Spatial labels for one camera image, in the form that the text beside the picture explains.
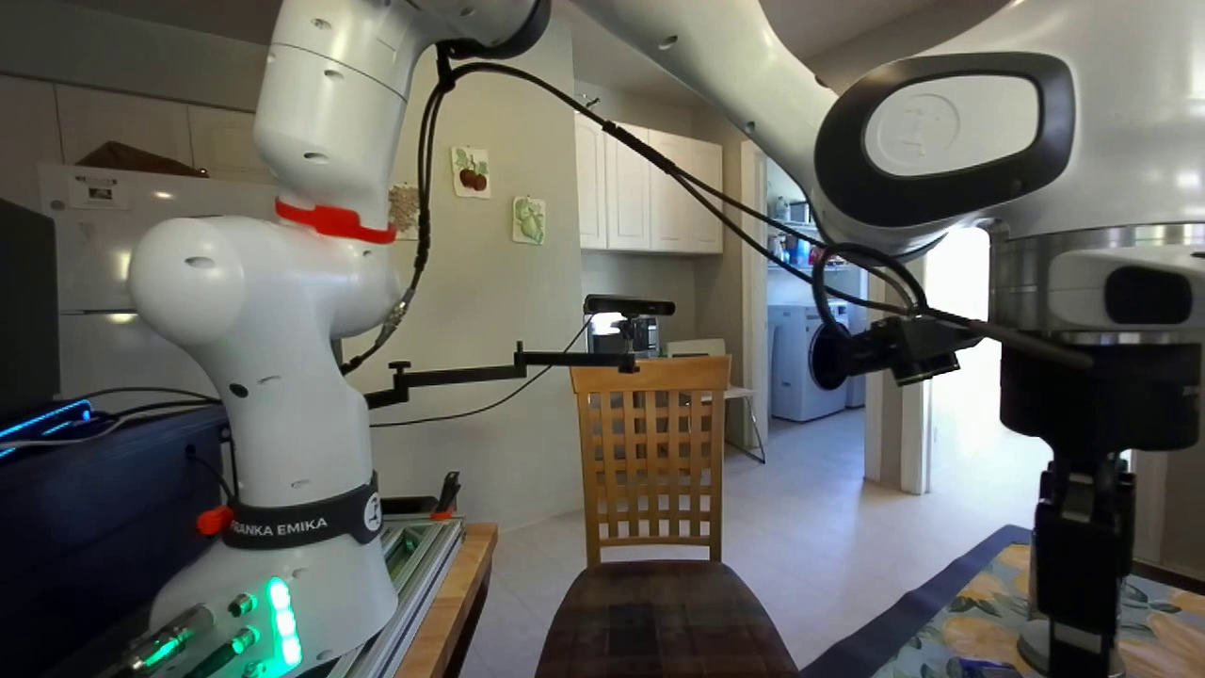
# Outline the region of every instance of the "cabinet door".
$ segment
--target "cabinet door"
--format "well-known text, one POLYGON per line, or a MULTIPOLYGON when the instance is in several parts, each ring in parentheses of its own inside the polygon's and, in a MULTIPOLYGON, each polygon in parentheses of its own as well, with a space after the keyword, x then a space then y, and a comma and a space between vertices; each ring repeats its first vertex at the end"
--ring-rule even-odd
POLYGON ((578 115, 578 229, 581 248, 605 248, 605 131, 578 115))
POLYGON ((605 138, 605 246, 651 248, 651 165, 619 138, 605 138))
MULTIPOLYGON (((705 138, 683 138, 683 145, 687 155, 678 165, 723 190, 723 145, 705 138)), ((694 194, 687 194, 683 227, 676 232, 688 252, 723 252, 723 222, 694 194)))
POLYGON ((189 134, 196 168, 205 168, 206 178, 269 179, 258 151, 254 112, 189 105, 189 134))
POLYGON ((196 165, 189 138, 189 110, 158 97, 127 97, 110 89, 57 87, 66 161, 81 161, 116 138, 146 155, 196 165))
POLYGON ((59 161, 54 87, 0 76, 0 198, 42 210, 39 165, 59 161))
MULTIPOLYGON (((687 173, 702 178, 713 189, 723 189, 723 145, 687 134, 664 134, 658 145, 676 156, 687 173)), ((723 252, 723 222, 696 202, 678 179, 654 183, 654 248, 664 252, 723 252)))

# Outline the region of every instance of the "chair back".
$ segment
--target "chair back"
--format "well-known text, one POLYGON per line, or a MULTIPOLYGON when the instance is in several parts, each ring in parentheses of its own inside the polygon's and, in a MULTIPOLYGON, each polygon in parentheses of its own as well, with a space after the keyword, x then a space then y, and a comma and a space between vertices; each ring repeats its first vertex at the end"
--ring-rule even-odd
POLYGON ((676 340, 666 343, 666 356, 705 356, 705 354, 727 354, 723 340, 676 340))
POLYGON ((727 356, 640 362, 640 371, 574 367, 587 563, 605 544, 723 552, 727 356))

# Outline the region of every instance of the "kitchen cabinet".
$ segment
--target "kitchen cabinet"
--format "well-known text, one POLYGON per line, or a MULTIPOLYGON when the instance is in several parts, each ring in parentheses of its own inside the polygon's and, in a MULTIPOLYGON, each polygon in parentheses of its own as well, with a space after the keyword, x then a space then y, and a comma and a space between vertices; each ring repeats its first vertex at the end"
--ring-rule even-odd
POLYGON ((57 87, 66 161, 81 161, 103 141, 127 141, 186 165, 194 161, 189 105, 110 89, 57 87))
MULTIPOLYGON (((687 134, 658 134, 658 151, 676 156, 687 173, 702 178, 713 189, 723 189, 723 145, 687 134)), ((723 227, 720 218, 696 202, 678 179, 654 179, 654 222, 651 248, 666 252, 720 252, 723 248, 723 227)))
POLYGON ((59 161, 54 87, 0 76, 0 198, 42 210, 39 165, 59 161))
POLYGON ((604 126, 587 115, 578 115, 578 229, 585 248, 605 248, 604 173, 604 126))
MULTIPOLYGON (((687 173, 723 189, 723 145, 654 126, 637 138, 678 161, 687 173)), ((637 151, 578 125, 581 248, 610 252, 723 252, 723 227, 678 179, 637 151)))

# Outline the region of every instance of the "floor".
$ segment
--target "floor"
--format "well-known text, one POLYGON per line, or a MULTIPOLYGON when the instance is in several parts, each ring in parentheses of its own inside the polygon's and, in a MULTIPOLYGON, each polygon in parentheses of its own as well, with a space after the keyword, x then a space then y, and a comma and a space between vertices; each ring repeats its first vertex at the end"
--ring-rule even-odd
MULTIPOLYGON (((864 482, 864 413, 779 426, 770 463, 727 458, 727 559, 806 666, 1003 524, 1031 524, 1045 448, 963 418, 943 433, 934 494, 864 482)), ((464 674, 535 674, 545 626, 585 569, 581 517, 506 532, 464 674)))

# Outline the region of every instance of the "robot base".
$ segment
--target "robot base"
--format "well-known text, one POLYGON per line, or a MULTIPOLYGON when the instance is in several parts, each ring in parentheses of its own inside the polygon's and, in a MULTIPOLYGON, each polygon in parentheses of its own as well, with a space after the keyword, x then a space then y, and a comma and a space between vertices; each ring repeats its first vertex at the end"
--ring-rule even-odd
MULTIPOLYGON (((1026 621, 1020 637, 1016 637, 1016 650, 1020 660, 1048 674, 1051 670, 1051 617, 1036 617, 1036 621, 1026 621)), ((1120 650, 1112 650, 1112 664, 1109 664, 1109 678, 1121 678, 1121 660, 1120 650)))
POLYGON ((289 660, 289 670, 309 670, 353 650, 367 642, 367 637, 379 631, 398 606, 384 569, 379 538, 358 544, 342 536, 304 548, 234 548, 215 541, 196 563, 161 587, 152 627, 170 627, 176 617, 205 608, 219 641, 230 641, 254 626, 245 608, 264 606, 258 603, 264 578, 282 578, 289 590, 289 626, 303 642, 303 650, 289 660))

